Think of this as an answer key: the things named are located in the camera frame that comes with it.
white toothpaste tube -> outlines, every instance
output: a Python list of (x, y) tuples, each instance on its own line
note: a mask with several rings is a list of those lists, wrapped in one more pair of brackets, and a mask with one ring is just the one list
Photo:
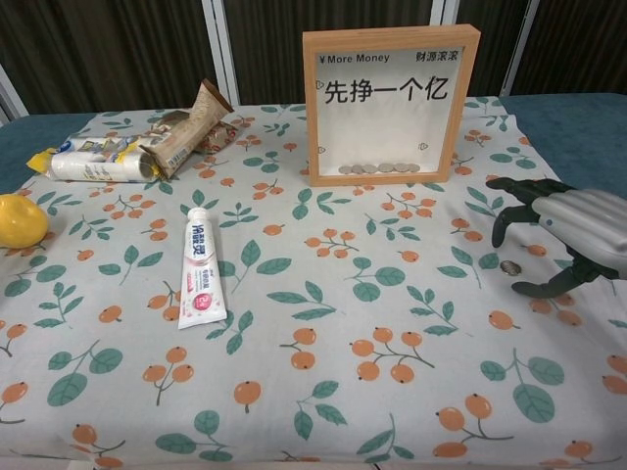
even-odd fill
[(187, 218), (179, 330), (226, 318), (209, 212), (203, 208), (194, 208), (189, 211)]

toothpaste tube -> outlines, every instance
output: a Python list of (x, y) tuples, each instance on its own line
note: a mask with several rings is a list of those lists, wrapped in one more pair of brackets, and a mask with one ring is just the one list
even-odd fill
[(209, 212), (203, 208), (194, 208), (189, 211), (187, 218), (179, 330), (226, 318)]
[(69, 181), (153, 181), (160, 174), (153, 158), (139, 149), (155, 138), (86, 137), (34, 155), (27, 165), (50, 179)]

orange berry print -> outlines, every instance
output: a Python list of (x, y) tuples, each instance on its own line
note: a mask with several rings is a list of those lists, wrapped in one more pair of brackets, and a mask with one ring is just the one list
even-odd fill
[(557, 318), (570, 326), (580, 326), (583, 323), (581, 317), (571, 310), (560, 310), (557, 312)]
[(111, 323), (113, 321), (121, 321), (121, 307), (119, 305), (111, 305), (105, 308), (98, 315), (98, 319), (103, 323)]
[(94, 460), (94, 462), (105, 468), (120, 468), (123, 466), (123, 462), (115, 457), (98, 457)]
[(189, 364), (183, 364), (172, 370), (172, 380), (179, 384), (187, 382), (194, 375), (194, 368)]
[(570, 457), (586, 458), (592, 453), (592, 444), (586, 441), (573, 441), (566, 446), (564, 453)]
[(407, 384), (413, 380), (413, 369), (408, 365), (397, 364), (390, 370), (390, 375), (400, 384)]
[(322, 243), (321, 240), (315, 237), (308, 238), (307, 240), (305, 240), (305, 244), (310, 248), (319, 247), (320, 243)]
[(607, 358), (607, 364), (616, 372), (627, 374), (627, 357), (624, 355), (610, 355)]
[(468, 451), (463, 443), (443, 443), (433, 449), (436, 457), (455, 458), (462, 457)]
[(166, 226), (166, 220), (164, 218), (158, 218), (150, 222), (150, 228), (164, 228)]
[(82, 250), (78, 252), (78, 256), (76, 257), (76, 259), (78, 259), (79, 261), (87, 261), (93, 256), (94, 256), (93, 250)]
[(184, 360), (185, 357), (187, 357), (187, 350), (185, 348), (182, 348), (181, 346), (172, 348), (168, 351), (168, 353), (166, 353), (166, 361), (170, 364), (180, 362)]
[(429, 209), (418, 209), (415, 212), (419, 217), (431, 217), (433, 212)]
[(311, 369), (315, 364), (315, 356), (311, 352), (298, 351), (292, 354), (292, 366), (296, 369)]
[(5, 403), (15, 403), (21, 400), (28, 391), (28, 385), (26, 382), (19, 382), (17, 384), (10, 385), (4, 392), (2, 392), (2, 401)]
[(551, 313), (551, 310), (553, 310), (549, 301), (544, 299), (535, 299), (529, 303), (529, 306), (533, 311), (544, 315)]
[(10, 340), (15, 340), (23, 335), (26, 331), (26, 325), (22, 325), (18, 323), (17, 325), (13, 325), (11, 328), (7, 330), (7, 338)]
[(477, 394), (472, 394), (466, 397), (464, 402), (466, 409), (475, 418), (486, 419), (492, 414), (492, 405), (490, 402)]
[(559, 297), (555, 297), (555, 301), (561, 306), (574, 306), (575, 300), (570, 297), (569, 294), (562, 294)]
[(519, 326), (513, 324), (511, 317), (504, 311), (493, 310), (488, 315), (488, 321), (492, 326), (499, 330), (509, 330), (511, 328), (520, 329)]
[(247, 413), (250, 411), (250, 405), (259, 399), (262, 395), (262, 386), (259, 382), (247, 380), (242, 382), (233, 392), (235, 401), (244, 405), (244, 411)]
[(267, 225), (264, 228), (264, 234), (269, 236), (279, 235), (283, 231), (283, 225)]
[(351, 344), (353, 354), (366, 357), (374, 352), (374, 344), (369, 340), (357, 340)]
[(465, 419), (461, 411), (452, 406), (442, 408), (435, 414), (438, 416), (440, 424), (444, 429), (448, 429), (449, 431), (459, 431), (465, 424)]
[(615, 375), (604, 375), (603, 385), (609, 392), (617, 395), (627, 395), (627, 381)]
[(412, 348), (420, 346), (422, 343), (422, 336), (414, 331), (406, 331), (401, 335), (401, 341)]
[(465, 238), (469, 242), (480, 242), (481, 240), (483, 240), (483, 235), (481, 235), (479, 232), (471, 230), (469, 232), (465, 232), (463, 234), (463, 238)]
[(547, 249), (542, 245), (529, 245), (525, 247), (527, 249), (527, 253), (529, 255), (533, 255), (534, 257), (543, 257), (547, 254)]
[(451, 225), (455, 228), (468, 228), (470, 226), (468, 221), (463, 218), (454, 218), (451, 221)]
[(96, 430), (88, 424), (77, 424), (72, 431), (72, 437), (81, 444), (92, 445), (98, 440)]
[(141, 376), (146, 382), (158, 382), (166, 377), (166, 368), (162, 365), (149, 365)]
[(372, 333), (372, 338), (380, 343), (389, 343), (392, 341), (393, 336), (392, 330), (389, 328), (375, 327), (374, 332)]
[(310, 346), (315, 343), (316, 334), (313, 328), (299, 328), (292, 335), (294, 341), (301, 345)]
[(362, 362), (357, 368), (357, 375), (360, 380), (376, 380), (379, 376), (379, 366), (372, 361)]

robotic hand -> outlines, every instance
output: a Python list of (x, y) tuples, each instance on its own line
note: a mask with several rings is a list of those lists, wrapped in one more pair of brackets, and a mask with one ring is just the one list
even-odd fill
[(552, 179), (496, 178), (486, 185), (512, 194), (523, 206), (506, 208), (494, 223), (497, 248), (512, 222), (538, 222), (566, 245), (573, 263), (546, 284), (511, 288), (537, 299), (559, 296), (602, 275), (627, 279), (627, 201), (599, 190), (577, 190)]

toothpaste cap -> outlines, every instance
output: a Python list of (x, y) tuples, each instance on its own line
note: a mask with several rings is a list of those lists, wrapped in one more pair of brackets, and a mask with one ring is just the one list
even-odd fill
[(191, 220), (209, 219), (209, 211), (203, 208), (193, 208), (187, 213), (187, 218)]

